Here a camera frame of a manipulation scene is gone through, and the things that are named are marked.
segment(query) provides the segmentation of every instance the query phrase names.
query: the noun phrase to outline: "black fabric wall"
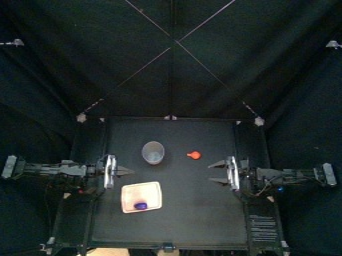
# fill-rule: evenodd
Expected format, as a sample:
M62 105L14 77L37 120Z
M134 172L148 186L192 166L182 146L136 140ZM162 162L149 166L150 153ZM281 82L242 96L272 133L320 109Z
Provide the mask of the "black fabric wall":
M174 89L169 53L118 89L170 46L169 38L125 1L71 1L74 7L53 2L0 1L2 42L26 42L0 48L0 168L11 154L30 162L67 159L75 116L105 95L111 97L94 114L164 116L174 109L188 117L253 118L244 98L269 123L273 167L332 162L341 182L342 50L320 53L328 40L341 42L332 38L341 26L340 1L237 1L194 33L185 45L229 90L180 47ZM170 29L168 1L160 7L154 1L134 3ZM228 1L209 7L209 1L180 3L189 9L178 13L178 39ZM0 183L2 255L47 241L46 186L46 180ZM54 220L59 195L53 194ZM282 195L287 238L299 255L341 254L341 200L340 187L288 189Z
M282 195L287 238L299 255L342 253L341 74L342 51L327 49L308 75L293 81L295 89L278 106L282 115L268 132L276 168L313 168L329 162L339 177L337 188L300 187Z
M18 38L10 28L0 11L0 35L6 42ZM69 159L75 121L54 80L29 48L0 48L0 124L2 170L13 154L30 162ZM21 255L38 255L38 245L47 242L61 198L54 191L46 192L47 182L0 179L0 255L31 250L35 251Z

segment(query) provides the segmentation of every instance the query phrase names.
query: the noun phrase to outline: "red object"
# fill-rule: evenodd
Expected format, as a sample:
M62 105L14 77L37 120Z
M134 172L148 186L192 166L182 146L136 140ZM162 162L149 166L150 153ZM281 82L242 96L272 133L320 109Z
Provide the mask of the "red object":
M198 160L202 155L198 151L193 151L192 153L188 153L188 156L192 157L194 160Z

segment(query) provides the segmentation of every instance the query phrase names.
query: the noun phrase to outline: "tray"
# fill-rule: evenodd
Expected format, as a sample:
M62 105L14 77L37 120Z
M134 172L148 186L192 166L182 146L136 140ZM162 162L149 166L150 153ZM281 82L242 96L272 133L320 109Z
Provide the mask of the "tray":
M138 210L134 205L148 203L148 209ZM122 209L125 213L145 212L162 208L162 190L158 181L122 187Z

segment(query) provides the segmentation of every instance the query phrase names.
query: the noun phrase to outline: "black curtain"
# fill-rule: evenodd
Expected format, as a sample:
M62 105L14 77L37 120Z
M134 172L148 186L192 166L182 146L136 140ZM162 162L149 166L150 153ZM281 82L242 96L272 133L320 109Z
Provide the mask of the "black curtain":
M328 48L307 75L293 81L293 90L280 102L277 121L268 132L276 168L315 168L328 162L339 179L337 188L296 187L282 195L287 238L299 255L342 252L341 74L342 51Z

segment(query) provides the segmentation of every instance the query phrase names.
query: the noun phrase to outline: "metal rod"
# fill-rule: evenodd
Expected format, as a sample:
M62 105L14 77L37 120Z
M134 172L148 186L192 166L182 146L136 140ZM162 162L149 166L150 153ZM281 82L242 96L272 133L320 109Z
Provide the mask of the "metal rod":
M160 28L160 30L170 36L170 34L166 32L166 30L157 24L157 22L144 13L144 11L129 1L125 0L128 4L145 16L145 18Z
M218 78L218 76L212 72L208 66L200 61L200 59L194 56L194 54L189 51L189 49L177 41L177 44L182 47L182 49L188 52L188 54L193 57L193 59L198 62L198 64L208 70L212 76L218 80L218 82L230 90L230 87L224 83L224 81Z
M178 41L182 42L236 1L230 1Z
M165 53L170 49L172 48L169 47L161 54L158 54L158 56L154 57L154 59L150 60L149 63L128 79L125 79L120 83L120 85L117 85L114 90L117 90L120 87L122 87L148 68L148 66L150 66L165 55ZM93 103L91 106L89 108L86 108L86 110L82 113L87 113L102 101L105 101L105 98L107 98L114 93L114 90L111 92L109 92L98 101L95 101L95 103Z

